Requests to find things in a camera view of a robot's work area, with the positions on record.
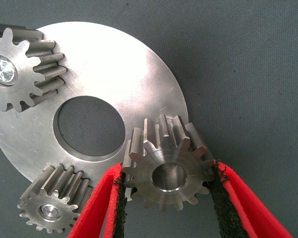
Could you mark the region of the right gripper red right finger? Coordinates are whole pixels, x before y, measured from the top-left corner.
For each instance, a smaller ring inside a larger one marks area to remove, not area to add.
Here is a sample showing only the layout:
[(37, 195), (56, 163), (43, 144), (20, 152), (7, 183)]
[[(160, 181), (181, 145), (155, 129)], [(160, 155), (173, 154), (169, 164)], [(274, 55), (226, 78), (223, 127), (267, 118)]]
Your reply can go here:
[(213, 170), (210, 189), (221, 237), (292, 237), (232, 168), (214, 161)]

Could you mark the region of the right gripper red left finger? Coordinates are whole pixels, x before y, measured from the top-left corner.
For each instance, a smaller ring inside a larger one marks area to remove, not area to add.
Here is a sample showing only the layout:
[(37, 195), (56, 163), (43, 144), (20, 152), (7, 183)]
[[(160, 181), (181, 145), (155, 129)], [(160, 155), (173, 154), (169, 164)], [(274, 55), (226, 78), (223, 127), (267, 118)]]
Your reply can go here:
[(91, 194), (70, 231), (70, 238), (123, 238), (127, 198), (123, 186), (122, 164), (110, 167)]

